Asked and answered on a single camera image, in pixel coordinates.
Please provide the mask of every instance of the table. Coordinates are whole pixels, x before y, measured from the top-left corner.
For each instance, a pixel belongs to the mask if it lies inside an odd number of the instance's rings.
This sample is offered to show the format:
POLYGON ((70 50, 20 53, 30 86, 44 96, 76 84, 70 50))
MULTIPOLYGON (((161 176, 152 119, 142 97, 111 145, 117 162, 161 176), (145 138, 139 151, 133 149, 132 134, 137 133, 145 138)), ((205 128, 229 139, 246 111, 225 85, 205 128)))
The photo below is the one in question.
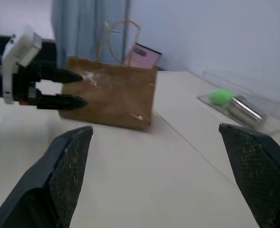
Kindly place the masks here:
MULTIPOLYGON (((144 132, 93 124, 71 228, 258 227, 217 132, 223 117, 194 96, 199 82, 186 72, 160 72, 144 132)), ((0 205, 56 136, 87 124, 0 99, 0 205)))

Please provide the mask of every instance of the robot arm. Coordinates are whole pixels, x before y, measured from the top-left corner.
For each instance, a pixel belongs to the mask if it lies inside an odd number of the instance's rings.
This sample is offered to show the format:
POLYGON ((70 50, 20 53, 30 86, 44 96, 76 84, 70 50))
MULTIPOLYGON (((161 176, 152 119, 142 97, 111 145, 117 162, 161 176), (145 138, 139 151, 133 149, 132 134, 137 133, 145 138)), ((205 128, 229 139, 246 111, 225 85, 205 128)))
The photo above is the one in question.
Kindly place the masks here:
POLYGON ((35 83, 42 79, 59 83, 82 80, 81 76, 67 70, 30 65, 41 46, 41 37, 31 28, 12 36, 0 61, 0 97, 3 97, 6 104, 18 101, 21 105, 33 105, 38 109, 72 110, 87 105, 80 97, 43 95, 35 87, 35 83))

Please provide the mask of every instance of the brown paper bag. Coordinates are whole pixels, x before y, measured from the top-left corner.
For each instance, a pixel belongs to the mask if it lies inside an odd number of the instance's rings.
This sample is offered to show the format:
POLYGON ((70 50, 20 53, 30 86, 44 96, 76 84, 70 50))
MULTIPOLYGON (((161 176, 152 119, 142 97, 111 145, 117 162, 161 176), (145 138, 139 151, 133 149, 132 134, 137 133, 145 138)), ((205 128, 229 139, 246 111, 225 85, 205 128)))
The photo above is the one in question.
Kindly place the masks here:
POLYGON ((112 66, 71 57, 67 69, 84 80, 64 84, 62 93, 80 96, 88 105, 60 111, 64 118, 144 129, 151 124, 157 70, 112 66))

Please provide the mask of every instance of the green sponge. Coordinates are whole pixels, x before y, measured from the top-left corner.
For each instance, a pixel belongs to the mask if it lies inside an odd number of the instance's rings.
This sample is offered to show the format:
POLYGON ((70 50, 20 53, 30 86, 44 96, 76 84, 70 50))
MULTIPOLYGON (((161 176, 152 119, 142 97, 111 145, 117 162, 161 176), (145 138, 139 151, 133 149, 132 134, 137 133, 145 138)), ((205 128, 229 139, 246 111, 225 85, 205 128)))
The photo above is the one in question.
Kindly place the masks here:
POLYGON ((230 100, 237 96, 227 89, 217 89, 208 96, 210 103, 213 105, 226 106, 230 100))

